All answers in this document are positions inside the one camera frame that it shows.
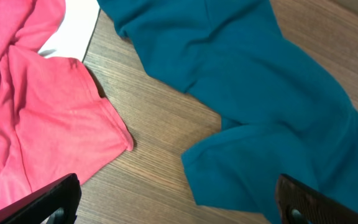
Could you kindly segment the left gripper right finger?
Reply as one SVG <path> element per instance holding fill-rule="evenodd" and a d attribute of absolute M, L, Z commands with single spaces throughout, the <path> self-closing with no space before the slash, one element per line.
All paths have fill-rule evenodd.
<path fill-rule="evenodd" d="M 275 199 L 284 224 L 358 224 L 358 213 L 282 174 Z"/>

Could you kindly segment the blue t-shirt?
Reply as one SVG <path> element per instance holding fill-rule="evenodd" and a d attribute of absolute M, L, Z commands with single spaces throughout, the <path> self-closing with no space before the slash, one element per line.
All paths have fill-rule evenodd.
<path fill-rule="evenodd" d="M 217 112 L 189 148 L 198 205 L 262 213 L 288 174 L 358 212 L 358 112 L 341 85 L 287 41 L 262 0 L 100 0 L 146 73 Z"/>

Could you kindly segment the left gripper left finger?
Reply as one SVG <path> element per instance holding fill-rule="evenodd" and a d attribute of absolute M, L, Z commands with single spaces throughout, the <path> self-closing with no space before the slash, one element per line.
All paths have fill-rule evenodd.
<path fill-rule="evenodd" d="M 0 210 L 0 224 L 74 224 L 81 200 L 77 175 L 67 174 Z"/>

